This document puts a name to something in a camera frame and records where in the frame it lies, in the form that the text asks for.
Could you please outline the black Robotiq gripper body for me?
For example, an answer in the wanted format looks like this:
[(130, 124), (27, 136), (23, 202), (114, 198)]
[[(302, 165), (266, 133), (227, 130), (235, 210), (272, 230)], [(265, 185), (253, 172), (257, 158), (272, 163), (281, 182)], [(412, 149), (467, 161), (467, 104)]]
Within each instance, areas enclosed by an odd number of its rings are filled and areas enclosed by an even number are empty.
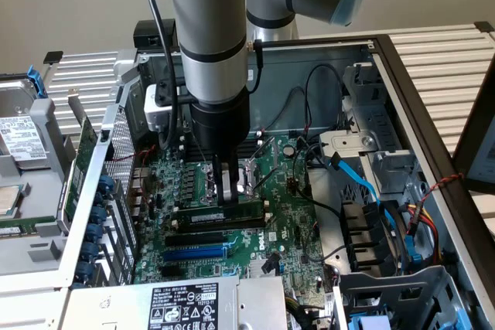
[(202, 148), (218, 157), (232, 157), (247, 137), (250, 123), (250, 94), (246, 88), (222, 104), (197, 102), (190, 105), (193, 132)]

